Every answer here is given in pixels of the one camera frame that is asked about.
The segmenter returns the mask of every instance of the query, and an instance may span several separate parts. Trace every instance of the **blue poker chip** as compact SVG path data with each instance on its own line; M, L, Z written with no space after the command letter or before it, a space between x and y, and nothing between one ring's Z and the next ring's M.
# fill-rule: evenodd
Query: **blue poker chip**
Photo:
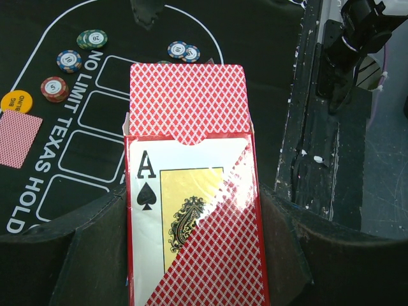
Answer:
M174 41L167 47L167 53L174 59L182 59L187 55L187 43L183 41Z
M62 51L57 56L57 65L63 72L78 71L82 67L81 55L74 50Z
M200 50L196 46L187 45L187 55L182 58L185 62L196 62L200 58Z

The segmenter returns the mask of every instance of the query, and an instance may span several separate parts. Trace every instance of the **red diamond pattern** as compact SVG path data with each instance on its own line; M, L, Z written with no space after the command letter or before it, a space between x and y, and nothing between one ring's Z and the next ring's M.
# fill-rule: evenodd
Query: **red diamond pattern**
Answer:
M248 146L146 305L266 305L253 168Z
M132 65L130 84L133 136L172 135L194 145L210 133L251 130L240 66L138 63Z

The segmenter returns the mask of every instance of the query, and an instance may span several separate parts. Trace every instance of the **white paint chip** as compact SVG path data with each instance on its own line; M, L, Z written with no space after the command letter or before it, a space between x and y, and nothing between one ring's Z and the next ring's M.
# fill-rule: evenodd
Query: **white paint chip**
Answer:
M324 162L324 159L322 157L320 157L320 156L314 156L313 159L318 164L323 164L323 162Z

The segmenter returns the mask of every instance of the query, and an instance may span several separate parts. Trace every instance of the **black table felt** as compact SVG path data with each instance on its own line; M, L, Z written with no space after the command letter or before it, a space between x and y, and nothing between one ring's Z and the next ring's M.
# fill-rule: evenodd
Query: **black table felt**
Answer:
M213 58L244 67L259 180L273 186L303 12L289 1L171 0L147 31L135 24L127 0L2 1L0 95L29 92L29 114L43 124L21 169L0 165L0 234L58 218L123 182L130 66L179 62L167 54L178 40L200 49L198 63ZM106 46L81 50L76 38L86 29L104 30ZM70 75L55 62L68 49L83 59ZM71 101L52 104L41 95L51 76L76 89Z

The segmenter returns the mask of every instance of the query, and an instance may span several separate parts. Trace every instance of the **cable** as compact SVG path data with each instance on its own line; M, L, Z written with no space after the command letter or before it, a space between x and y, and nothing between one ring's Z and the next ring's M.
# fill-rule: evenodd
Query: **cable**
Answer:
M378 107L378 99L379 99L379 95L383 89L383 84L388 76L388 69L387 69L387 63L388 63L388 43L386 43L384 45L384 61L382 62L382 75L380 78L380 81L378 82L378 92L375 95L375 98L373 100L372 103L372 109L371 109L371 118L370 120L367 122L367 126L366 126L366 131L368 131L374 121L375 118L375 114L377 113L377 107Z

